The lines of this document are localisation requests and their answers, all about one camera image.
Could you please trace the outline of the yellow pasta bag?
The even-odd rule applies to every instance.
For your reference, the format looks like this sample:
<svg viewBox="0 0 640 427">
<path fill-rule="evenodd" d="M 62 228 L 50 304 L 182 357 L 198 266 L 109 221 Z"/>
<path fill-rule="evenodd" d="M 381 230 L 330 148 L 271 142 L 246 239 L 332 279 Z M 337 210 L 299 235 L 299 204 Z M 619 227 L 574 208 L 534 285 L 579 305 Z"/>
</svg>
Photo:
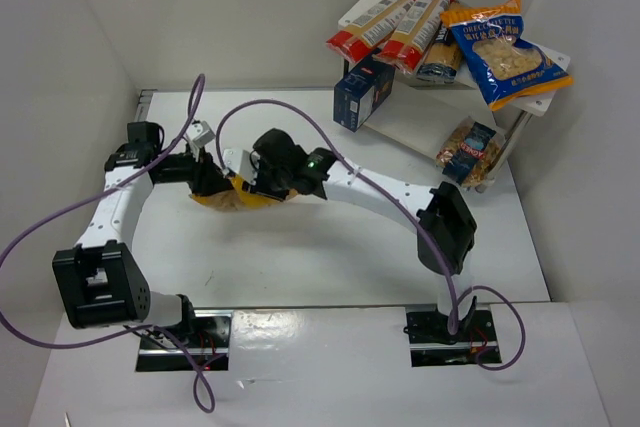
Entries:
<svg viewBox="0 0 640 427">
<path fill-rule="evenodd" d="M 189 197 L 204 207 L 217 212 L 239 212 L 258 210 L 279 205 L 298 195 L 294 189 L 287 190 L 283 198 L 271 198 L 242 190 L 242 178 L 225 178 L 216 174 L 212 179 L 196 183 Z"/>
</svg>

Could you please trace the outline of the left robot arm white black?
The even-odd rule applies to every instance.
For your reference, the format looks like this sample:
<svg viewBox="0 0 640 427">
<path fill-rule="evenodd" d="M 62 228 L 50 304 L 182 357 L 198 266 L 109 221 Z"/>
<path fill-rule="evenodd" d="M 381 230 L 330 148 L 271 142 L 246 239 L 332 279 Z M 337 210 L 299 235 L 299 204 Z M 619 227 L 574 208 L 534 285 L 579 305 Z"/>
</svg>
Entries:
<svg viewBox="0 0 640 427">
<path fill-rule="evenodd" d="M 183 294 L 152 291 L 131 252 L 144 203 L 158 184 L 184 183 L 195 194 L 228 188 L 206 145 L 214 140 L 205 122 L 186 130 L 186 149 L 163 156 L 162 127 L 132 122 L 127 143 L 105 163 L 105 197 L 76 245 L 54 255 L 53 272 L 72 327 L 151 324 L 180 340 L 195 335 L 195 310 Z"/>
</svg>

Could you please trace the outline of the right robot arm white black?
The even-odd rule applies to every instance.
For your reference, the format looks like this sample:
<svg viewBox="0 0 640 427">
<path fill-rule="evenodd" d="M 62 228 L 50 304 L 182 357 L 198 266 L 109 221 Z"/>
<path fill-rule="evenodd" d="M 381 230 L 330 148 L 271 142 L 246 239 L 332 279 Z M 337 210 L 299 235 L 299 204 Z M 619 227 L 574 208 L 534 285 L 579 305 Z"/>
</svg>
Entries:
<svg viewBox="0 0 640 427">
<path fill-rule="evenodd" d="M 284 131 L 271 129 L 253 144 L 259 193 L 292 191 L 331 202 L 343 202 L 392 220 L 417 237 L 419 261 L 444 278 L 438 311 L 450 335 L 472 312 L 461 310 L 458 294 L 469 281 L 462 275 L 465 259 L 475 244 L 477 223 L 458 188 L 448 182 L 421 186 L 364 169 L 335 148 L 310 153 Z"/>
</svg>

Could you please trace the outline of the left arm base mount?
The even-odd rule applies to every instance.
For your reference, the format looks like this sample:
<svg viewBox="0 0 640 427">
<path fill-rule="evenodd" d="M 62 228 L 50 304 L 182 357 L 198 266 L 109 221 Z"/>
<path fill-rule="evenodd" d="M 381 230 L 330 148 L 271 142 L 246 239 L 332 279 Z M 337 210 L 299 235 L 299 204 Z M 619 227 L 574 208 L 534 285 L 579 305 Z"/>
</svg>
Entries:
<svg viewBox="0 0 640 427">
<path fill-rule="evenodd" d="M 231 310 L 197 309 L 192 332 L 175 336 L 205 371 L 226 371 L 232 327 Z M 139 337 L 135 371 L 141 373 L 186 372 L 192 366 L 181 349 L 164 334 L 146 331 Z"/>
</svg>

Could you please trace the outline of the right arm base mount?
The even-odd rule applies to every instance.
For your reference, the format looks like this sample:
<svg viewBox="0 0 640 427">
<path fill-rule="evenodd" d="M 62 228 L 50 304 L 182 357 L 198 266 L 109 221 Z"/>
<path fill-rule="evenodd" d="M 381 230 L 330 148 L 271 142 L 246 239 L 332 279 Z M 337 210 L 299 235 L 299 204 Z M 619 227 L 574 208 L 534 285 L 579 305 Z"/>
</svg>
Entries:
<svg viewBox="0 0 640 427">
<path fill-rule="evenodd" d="M 403 332 L 408 338 L 412 367 L 444 367 L 502 362 L 491 311 L 477 308 L 461 323 L 460 331 L 447 331 L 446 317 L 432 306 L 407 308 Z"/>
</svg>

